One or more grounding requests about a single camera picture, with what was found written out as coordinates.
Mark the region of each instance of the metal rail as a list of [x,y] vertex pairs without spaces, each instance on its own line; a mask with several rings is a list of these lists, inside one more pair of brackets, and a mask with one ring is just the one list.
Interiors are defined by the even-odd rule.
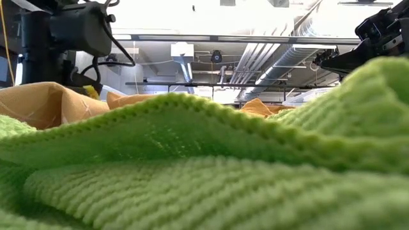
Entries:
[[315,45],[358,45],[357,38],[325,38],[297,36],[251,36],[251,35],[188,35],[188,34],[127,34],[132,41],[139,42],[229,42],[229,43],[277,43]]

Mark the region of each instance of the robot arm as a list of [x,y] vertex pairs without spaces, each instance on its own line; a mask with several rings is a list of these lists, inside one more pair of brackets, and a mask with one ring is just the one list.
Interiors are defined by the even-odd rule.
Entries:
[[364,20],[355,34],[361,43],[352,51],[321,60],[322,69],[348,75],[378,56],[403,56],[409,53],[409,0],[381,10]]

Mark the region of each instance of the knitted texture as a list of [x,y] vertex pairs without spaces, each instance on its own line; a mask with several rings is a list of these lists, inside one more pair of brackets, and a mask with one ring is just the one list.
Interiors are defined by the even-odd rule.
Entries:
[[0,228],[406,229],[407,75],[380,58],[270,119],[174,94],[45,131],[0,117]]

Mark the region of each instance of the yellow cable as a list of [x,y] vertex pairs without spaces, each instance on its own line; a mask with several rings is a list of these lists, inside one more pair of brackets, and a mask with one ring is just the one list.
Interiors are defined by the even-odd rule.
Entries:
[[4,21],[4,13],[3,13],[3,0],[0,0],[0,14],[1,14],[1,23],[3,25],[4,45],[6,46],[8,68],[10,69],[10,74],[12,75],[12,83],[14,86],[14,73],[13,73],[13,68],[12,68],[12,62],[10,61],[10,54],[8,53],[6,22]]

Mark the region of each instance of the tan cloth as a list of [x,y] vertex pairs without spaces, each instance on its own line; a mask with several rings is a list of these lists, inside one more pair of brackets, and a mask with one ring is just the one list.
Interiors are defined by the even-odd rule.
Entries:
[[255,116],[261,116],[263,118],[266,118],[273,114],[272,112],[270,112],[268,107],[259,98],[255,98],[251,100],[250,102],[247,102],[240,109],[240,111],[246,112],[248,114],[252,114]]
[[41,82],[0,90],[0,114],[46,129],[109,111],[107,103],[57,83]]
[[265,105],[259,98],[255,98],[250,102],[247,102],[240,111],[246,112],[255,116],[261,116],[267,118],[270,115],[277,114],[283,109],[294,109],[294,107],[281,106],[281,105]]
[[137,102],[143,102],[147,99],[153,98],[156,95],[131,95],[121,96],[112,92],[107,94],[107,103],[110,109],[116,109],[125,105],[132,105]]
[[283,106],[283,105],[267,105],[267,108],[270,112],[272,112],[273,114],[277,114],[279,113],[281,110],[284,109],[294,109],[295,107],[291,107],[291,106]]

